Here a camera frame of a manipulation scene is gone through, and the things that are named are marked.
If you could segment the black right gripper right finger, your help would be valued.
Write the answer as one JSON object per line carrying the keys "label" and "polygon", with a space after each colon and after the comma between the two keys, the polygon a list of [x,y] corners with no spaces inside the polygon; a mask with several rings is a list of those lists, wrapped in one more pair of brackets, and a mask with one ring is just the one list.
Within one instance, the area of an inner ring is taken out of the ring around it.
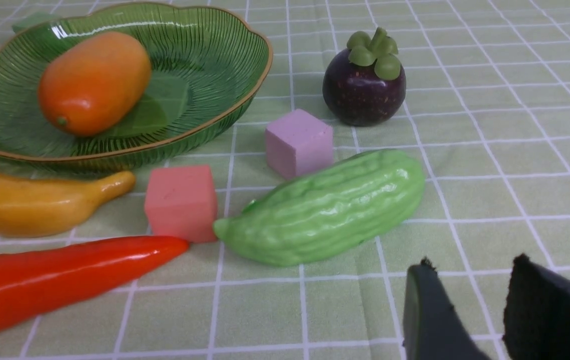
{"label": "black right gripper right finger", "polygon": [[570,280],[515,257],[503,326],[513,360],[570,360]]}

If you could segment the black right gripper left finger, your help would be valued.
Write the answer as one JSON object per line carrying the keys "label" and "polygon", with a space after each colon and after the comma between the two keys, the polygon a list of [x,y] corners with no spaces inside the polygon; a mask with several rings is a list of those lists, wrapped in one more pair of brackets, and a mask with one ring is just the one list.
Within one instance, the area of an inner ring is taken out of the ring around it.
{"label": "black right gripper left finger", "polygon": [[460,321],[436,268],[423,257],[407,269],[403,347],[409,360],[487,360]]}

